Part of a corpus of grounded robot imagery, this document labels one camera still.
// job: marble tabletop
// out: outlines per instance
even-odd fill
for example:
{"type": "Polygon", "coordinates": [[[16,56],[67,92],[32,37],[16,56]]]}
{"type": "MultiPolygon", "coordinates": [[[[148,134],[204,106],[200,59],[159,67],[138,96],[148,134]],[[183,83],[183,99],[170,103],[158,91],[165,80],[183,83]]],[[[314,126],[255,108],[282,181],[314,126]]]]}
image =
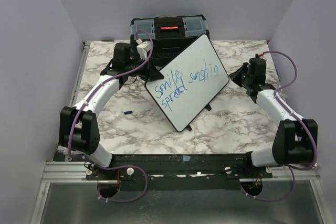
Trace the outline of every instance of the marble tabletop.
{"type": "MultiPolygon", "coordinates": [[[[118,42],[92,42],[77,102],[97,83],[100,71],[113,57],[118,42]]],[[[228,73],[237,70],[255,53],[267,51],[265,40],[212,41],[228,73]]],[[[279,86],[270,54],[268,83],[279,86]]],[[[106,104],[98,117],[100,143],[115,154],[211,154],[245,153],[270,147],[277,127],[267,113],[254,104],[245,89],[232,81],[192,122],[192,131],[177,132],[137,80],[124,85],[106,104]],[[125,115],[124,111],[133,111],[125,115]]]]}

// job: metal frame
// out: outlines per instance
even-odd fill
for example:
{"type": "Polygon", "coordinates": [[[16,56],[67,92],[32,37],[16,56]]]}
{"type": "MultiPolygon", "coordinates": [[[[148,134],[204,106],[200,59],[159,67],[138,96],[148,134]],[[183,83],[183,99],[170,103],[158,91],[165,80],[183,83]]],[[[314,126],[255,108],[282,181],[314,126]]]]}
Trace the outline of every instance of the metal frame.
{"type": "MultiPolygon", "coordinates": [[[[81,57],[81,60],[80,60],[79,69],[78,69],[78,72],[77,72],[76,82],[75,82],[75,85],[73,87],[74,89],[72,91],[71,99],[70,99],[70,102],[69,102],[70,106],[73,106],[73,104],[75,103],[75,101],[77,99],[78,90],[79,90],[79,87],[80,87],[81,79],[83,77],[85,63],[86,63],[86,60],[88,58],[90,45],[91,45],[90,42],[85,42],[84,43],[83,53],[82,53],[82,57],[81,57]]],[[[38,191],[36,203],[35,203],[35,206],[34,206],[33,215],[32,215],[31,220],[30,220],[30,224],[40,224],[41,223],[44,207],[45,207],[48,192],[49,192],[49,186],[50,186],[50,183],[43,182],[43,179],[42,179],[40,189],[38,191]]]]}
{"type": "Polygon", "coordinates": [[[311,180],[310,181],[311,188],[313,189],[314,196],[322,217],[323,223],[333,224],[333,217],[331,216],[331,212],[329,206],[327,204],[326,198],[322,191],[321,183],[319,180],[311,180]]]}
{"type": "MultiPolygon", "coordinates": [[[[85,63],[87,60],[88,52],[90,48],[90,42],[86,42],[84,45],[82,58],[77,73],[76,83],[71,95],[70,106],[76,101],[78,96],[78,90],[80,87],[80,81],[83,76],[85,63]]],[[[58,147],[58,151],[64,150],[64,147],[58,147]]],[[[116,180],[86,180],[86,168],[84,162],[47,162],[41,179],[41,185],[38,192],[37,200],[35,203],[32,219],[30,224],[40,224],[44,207],[46,204],[50,183],[117,183],[116,180]]],[[[264,178],[263,181],[287,181],[292,180],[291,173],[287,168],[273,168],[273,178],[264,178]]],[[[325,224],[333,224],[333,218],[324,197],[322,187],[319,181],[320,176],[316,174],[316,170],[309,171],[294,171],[296,180],[309,180],[317,201],[317,205],[322,217],[322,221],[325,224]]],[[[249,182],[251,179],[240,179],[240,182],[249,182]]]]}

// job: white dry erase board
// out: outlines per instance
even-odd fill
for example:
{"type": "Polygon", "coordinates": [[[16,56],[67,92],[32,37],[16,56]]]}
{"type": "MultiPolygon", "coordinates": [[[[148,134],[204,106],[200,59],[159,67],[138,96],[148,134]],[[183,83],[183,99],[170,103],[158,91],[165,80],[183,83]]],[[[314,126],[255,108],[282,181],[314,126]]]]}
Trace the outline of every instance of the white dry erase board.
{"type": "Polygon", "coordinates": [[[208,37],[203,34],[164,66],[164,79],[145,87],[174,128],[183,131],[229,82],[208,37]]]}

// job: toolbox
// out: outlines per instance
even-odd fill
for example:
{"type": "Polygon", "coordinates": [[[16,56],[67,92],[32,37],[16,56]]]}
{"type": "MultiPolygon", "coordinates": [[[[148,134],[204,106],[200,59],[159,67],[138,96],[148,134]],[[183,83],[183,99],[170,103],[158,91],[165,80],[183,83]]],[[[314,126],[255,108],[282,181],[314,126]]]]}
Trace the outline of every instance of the toolbox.
{"type": "MultiPolygon", "coordinates": [[[[203,15],[135,18],[131,22],[131,46],[133,48],[138,45],[135,34],[139,29],[147,31],[153,39],[152,59],[157,67],[166,65],[201,34],[206,34],[210,39],[208,25],[203,15]]],[[[138,37],[142,40],[149,40],[148,35],[142,32],[138,33],[138,37]]]]}

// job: purple cable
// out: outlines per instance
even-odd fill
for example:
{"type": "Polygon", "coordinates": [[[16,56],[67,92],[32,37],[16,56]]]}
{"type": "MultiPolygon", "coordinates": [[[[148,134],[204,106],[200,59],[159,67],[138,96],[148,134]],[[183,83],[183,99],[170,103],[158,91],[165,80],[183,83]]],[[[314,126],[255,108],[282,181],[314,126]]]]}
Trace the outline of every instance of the purple cable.
{"type": "Polygon", "coordinates": [[[291,115],[293,116],[300,124],[301,126],[303,127],[303,129],[305,130],[305,132],[307,133],[308,137],[309,137],[309,140],[311,142],[311,145],[313,147],[313,152],[314,152],[314,158],[313,158],[313,161],[312,163],[308,166],[308,167],[296,167],[296,166],[292,166],[292,165],[288,165],[288,167],[291,167],[291,168],[294,168],[294,169],[297,169],[297,170],[310,170],[314,167],[315,163],[316,163],[316,160],[317,160],[317,147],[316,147],[316,143],[314,141],[314,138],[313,136],[311,135],[309,129],[307,128],[307,126],[305,125],[305,123],[297,116],[295,115],[294,113],[292,113],[292,111],[286,106],[285,103],[282,102],[282,100],[278,97],[278,92],[283,89],[283,88],[287,88],[289,87],[290,85],[292,85],[297,76],[298,76],[298,70],[297,70],[297,67],[294,63],[294,61],[287,55],[287,54],[284,54],[283,52],[279,52],[279,51],[266,51],[266,52],[263,52],[261,55],[264,55],[264,54],[267,54],[267,53],[274,53],[274,54],[280,54],[280,55],[283,55],[285,56],[287,59],[290,60],[290,62],[292,63],[293,67],[294,67],[294,72],[295,72],[295,75],[294,75],[294,78],[292,81],[290,81],[288,84],[285,84],[283,86],[280,86],[278,87],[275,91],[274,91],[274,98],[277,100],[277,102],[291,115]]]}
{"type": "Polygon", "coordinates": [[[283,196],[283,197],[281,197],[281,198],[278,198],[278,199],[264,199],[264,198],[259,198],[259,197],[256,197],[256,196],[252,196],[251,194],[248,194],[248,193],[243,189],[242,186],[240,186],[240,188],[241,188],[241,190],[244,192],[244,194],[245,194],[247,197],[252,198],[252,199],[256,199],[256,200],[260,200],[260,201],[266,201],[266,202],[278,202],[278,201],[282,201],[282,200],[284,200],[284,199],[287,199],[287,198],[289,198],[289,197],[293,194],[293,192],[294,192],[294,190],[295,190],[295,187],[296,187],[296,181],[295,181],[294,172],[293,172],[293,170],[292,170],[291,167],[288,166],[288,168],[289,168],[290,172],[292,173],[292,177],[293,177],[293,185],[292,185],[292,188],[291,188],[291,190],[289,191],[289,193],[287,193],[285,196],[283,196]]]}
{"type": "Polygon", "coordinates": [[[111,202],[118,202],[118,203],[127,203],[127,202],[132,202],[132,201],[135,201],[139,198],[141,198],[145,192],[147,191],[147,187],[148,187],[148,179],[147,179],[147,174],[145,173],[145,171],[143,169],[141,169],[140,167],[138,166],[135,166],[135,165],[123,165],[123,166],[117,166],[117,167],[111,167],[111,168],[106,168],[106,167],[103,167],[103,166],[100,166],[100,165],[97,165],[95,164],[98,168],[102,168],[102,169],[105,169],[105,170],[116,170],[116,169],[122,169],[122,168],[136,168],[138,170],[140,170],[142,172],[142,174],[144,175],[145,177],[145,188],[142,190],[142,192],[136,196],[135,198],[132,198],[132,199],[111,199],[111,198],[104,198],[100,195],[100,190],[99,190],[99,187],[97,189],[97,192],[98,192],[98,195],[100,198],[104,199],[104,200],[107,200],[107,201],[111,201],[111,202]]]}
{"type": "MultiPolygon", "coordinates": [[[[82,157],[82,158],[88,160],[90,163],[94,164],[93,161],[91,161],[91,160],[85,158],[85,156],[84,156],[83,154],[72,155],[72,153],[71,153],[72,136],[73,136],[73,134],[74,134],[74,130],[75,130],[76,123],[77,123],[77,121],[78,121],[78,117],[79,117],[80,113],[83,111],[83,109],[85,108],[85,106],[89,103],[89,101],[91,100],[91,98],[94,96],[94,94],[97,93],[97,91],[98,91],[101,87],[103,87],[107,82],[109,82],[109,81],[111,81],[111,80],[113,80],[113,79],[119,78],[119,77],[121,77],[121,76],[125,76],[125,75],[127,75],[127,74],[133,73],[133,72],[139,70],[140,68],[142,68],[143,66],[145,66],[145,65],[148,63],[148,61],[150,60],[150,58],[151,58],[151,56],[152,56],[152,53],[153,53],[153,46],[154,46],[154,44],[153,44],[153,40],[152,40],[152,37],[149,35],[149,33],[147,33],[147,31],[145,31],[145,30],[141,30],[141,29],[138,30],[138,31],[136,32],[136,34],[135,34],[135,36],[136,36],[137,39],[138,39],[138,33],[139,33],[139,32],[144,32],[144,33],[147,34],[147,36],[149,37],[149,40],[150,40],[150,43],[151,43],[151,49],[150,49],[150,51],[149,51],[149,55],[148,55],[148,57],[147,57],[146,60],[145,60],[143,63],[141,63],[141,65],[139,65],[138,67],[136,67],[136,68],[134,68],[134,69],[132,69],[132,70],[130,70],[130,71],[128,71],[128,72],[121,73],[121,74],[118,74],[118,75],[116,75],[116,76],[112,76],[111,78],[106,79],[105,81],[103,81],[100,85],[98,85],[98,86],[92,91],[92,93],[89,95],[89,97],[87,98],[87,100],[86,100],[86,101],[83,103],[83,105],[79,108],[79,110],[78,110],[78,112],[77,112],[77,114],[76,114],[76,116],[75,116],[75,118],[74,118],[74,121],[73,121],[73,123],[72,123],[71,129],[70,129],[70,133],[69,133],[69,140],[68,140],[68,155],[69,155],[69,157],[71,157],[71,158],[82,157]]],[[[140,167],[133,166],[133,165],[124,165],[124,166],[117,166],[117,167],[106,168],[106,167],[103,167],[103,166],[100,166],[100,165],[97,165],[97,164],[94,164],[94,165],[96,165],[98,168],[101,168],[101,169],[104,169],[104,170],[115,170],[115,169],[121,169],[121,168],[132,167],[132,168],[139,169],[139,170],[143,173],[143,175],[145,176],[145,181],[146,181],[145,188],[144,188],[144,190],[142,191],[142,193],[141,193],[139,196],[137,196],[137,197],[135,197],[135,198],[133,198],[133,199],[129,199],[129,200],[112,200],[112,199],[108,199],[108,201],[114,201],[114,202],[131,202],[131,201],[137,200],[137,199],[139,199],[140,197],[142,197],[142,196],[144,195],[144,193],[146,192],[146,190],[147,190],[147,186],[148,186],[147,175],[146,175],[145,171],[144,171],[143,169],[141,169],[140,167]]]]}

